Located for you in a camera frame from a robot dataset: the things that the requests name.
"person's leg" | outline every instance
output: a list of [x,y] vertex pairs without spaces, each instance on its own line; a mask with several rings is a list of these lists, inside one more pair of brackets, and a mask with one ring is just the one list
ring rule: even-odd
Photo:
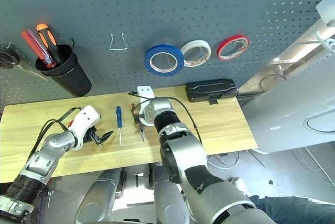
[[300,197],[249,197],[277,224],[334,224],[335,205],[321,204]]

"gray pegboard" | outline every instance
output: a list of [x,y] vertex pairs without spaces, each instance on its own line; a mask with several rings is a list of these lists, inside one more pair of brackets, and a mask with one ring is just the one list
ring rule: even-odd
[[[48,23],[60,43],[76,41],[75,52],[92,81],[88,95],[134,89],[137,85],[167,87],[220,77],[241,86],[306,31],[319,15],[321,0],[0,0],[0,43],[11,42],[34,62],[36,56],[20,37]],[[110,33],[126,51],[109,51]],[[249,36],[248,52],[220,61],[216,49],[237,33]],[[159,43],[181,48],[203,39],[212,55],[206,64],[184,68],[171,77],[151,74],[143,65],[146,50]],[[53,82],[18,70],[1,70],[2,104],[71,97]]]

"orange screwdriver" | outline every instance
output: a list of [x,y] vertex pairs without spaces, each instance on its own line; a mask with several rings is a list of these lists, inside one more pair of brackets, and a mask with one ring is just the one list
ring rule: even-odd
[[54,60],[57,62],[57,64],[61,64],[64,62],[64,59],[61,57],[58,49],[58,45],[56,42],[56,39],[52,32],[50,31],[50,28],[46,24],[38,24],[36,26],[36,30],[44,43],[44,45],[47,47],[48,52],[51,54],[51,56],[54,58]]

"wooden tabletop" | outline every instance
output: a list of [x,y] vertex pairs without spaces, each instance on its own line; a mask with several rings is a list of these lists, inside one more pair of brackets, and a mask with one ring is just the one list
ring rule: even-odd
[[[220,99],[218,105],[209,105],[209,102],[190,103],[184,86],[156,89],[154,93],[155,96],[176,97],[186,105],[198,125],[207,154],[257,147],[235,98]],[[90,142],[78,151],[66,153],[59,160],[53,176],[161,161],[156,129],[146,127],[146,140],[143,143],[134,127],[130,104],[138,102],[139,98],[129,96],[127,93],[117,93],[6,106],[0,123],[0,183],[11,182],[17,176],[27,161],[41,127],[47,120],[59,118],[72,107],[86,105],[92,105],[102,116],[95,125],[99,136],[111,130],[115,132],[104,142],[103,149]],[[181,122],[196,134],[185,110],[176,101],[171,101],[171,104]],[[122,146],[119,144],[116,106],[122,107]],[[75,114],[70,115],[64,123],[67,125]],[[54,125],[46,136],[59,132],[62,132],[62,129]]]

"black pen holder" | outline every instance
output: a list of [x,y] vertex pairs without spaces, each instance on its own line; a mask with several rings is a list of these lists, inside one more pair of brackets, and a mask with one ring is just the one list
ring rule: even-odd
[[35,62],[35,67],[45,76],[53,79],[65,90],[75,97],[86,95],[92,84],[82,67],[78,63],[78,57],[69,45],[59,45],[59,54],[65,59],[65,62],[57,65],[52,69],[48,69],[39,58]]

